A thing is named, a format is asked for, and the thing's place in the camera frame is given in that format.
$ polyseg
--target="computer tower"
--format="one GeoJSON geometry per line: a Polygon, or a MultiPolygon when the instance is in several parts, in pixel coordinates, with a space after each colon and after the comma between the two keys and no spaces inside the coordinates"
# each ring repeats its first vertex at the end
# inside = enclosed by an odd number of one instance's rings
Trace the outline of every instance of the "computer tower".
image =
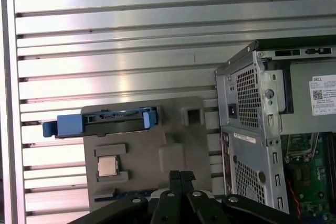
{"type": "Polygon", "coordinates": [[[225,193],[298,217],[321,199],[312,218],[331,218],[336,36],[256,40],[215,73],[225,193]]]}

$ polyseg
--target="green circuit board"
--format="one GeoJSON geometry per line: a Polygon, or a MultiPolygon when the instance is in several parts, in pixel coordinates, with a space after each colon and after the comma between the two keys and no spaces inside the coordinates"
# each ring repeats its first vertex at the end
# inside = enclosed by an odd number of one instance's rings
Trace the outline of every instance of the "green circuit board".
{"type": "Polygon", "coordinates": [[[313,150],[312,158],[303,156],[292,157],[284,160],[285,177],[286,172],[291,175],[289,198],[294,205],[292,211],[297,212],[296,200],[299,202],[300,216],[304,223],[336,223],[336,216],[330,213],[329,192],[326,175],[326,161],[324,156],[323,138],[317,137],[312,143],[310,134],[303,134],[301,139],[294,141],[284,138],[281,141],[283,156],[288,157],[289,153],[302,151],[309,153],[313,150]]]}

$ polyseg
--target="black port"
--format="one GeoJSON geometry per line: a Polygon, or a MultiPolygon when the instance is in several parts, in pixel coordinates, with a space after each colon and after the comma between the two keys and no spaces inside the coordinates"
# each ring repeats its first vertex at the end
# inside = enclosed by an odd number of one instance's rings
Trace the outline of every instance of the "black port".
{"type": "Polygon", "coordinates": [[[317,53],[317,51],[315,50],[315,48],[310,48],[310,49],[307,49],[305,53],[306,55],[314,55],[317,53]]]}
{"type": "Polygon", "coordinates": [[[331,54],[331,48],[330,47],[325,47],[325,48],[309,48],[305,51],[306,55],[314,55],[314,54],[319,54],[319,55],[329,55],[331,54]]]}
{"type": "Polygon", "coordinates": [[[319,48],[318,53],[319,55],[329,55],[331,54],[331,48],[330,47],[319,48]]]}
{"type": "Polygon", "coordinates": [[[300,55],[299,49],[275,51],[275,56],[296,56],[296,55],[300,55]]]}
{"type": "Polygon", "coordinates": [[[189,124],[201,123],[200,110],[188,110],[188,120],[189,120],[189,124]]]}
{"type": "Polygon", "coordinates": [[[231,103],[227,106],[229,111],[229,118],[235,118],[237,119],[237,104],[231,103]]]}

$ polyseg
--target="white label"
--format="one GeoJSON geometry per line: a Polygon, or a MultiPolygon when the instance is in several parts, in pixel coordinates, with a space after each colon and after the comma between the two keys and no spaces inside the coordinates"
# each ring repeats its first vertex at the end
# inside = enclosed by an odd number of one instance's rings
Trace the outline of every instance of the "white label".
{"type": "Polygon", "coordinates": [[[314,76],[309,89],[313,115],[336,114],[336,75],[314,76]]]}
{"type": "Polygon", "coordinates": [[[255,144],[257,142],[257,140],[253,137],[244,136],[244,135],[240,135],[240,134],[237,134],[237,133],[233,133],[233,136],[236,137],[236,138],[239,138],[241,140],[248,141],[248,142],[253,143],[253,144],[255,144]]]}

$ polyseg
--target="corrugated metal wall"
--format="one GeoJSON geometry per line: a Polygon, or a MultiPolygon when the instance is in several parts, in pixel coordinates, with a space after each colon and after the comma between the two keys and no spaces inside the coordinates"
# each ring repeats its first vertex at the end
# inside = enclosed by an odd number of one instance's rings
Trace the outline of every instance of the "corrugated metal wall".
{"type": "Polygon", "coordinates": [[[336,0],[15,0],[28,223],[86,214],[82,139],[41,122],[83,106],[199,95],[223,193],[214,69],[257,38],[336,33],[336,0]]]}

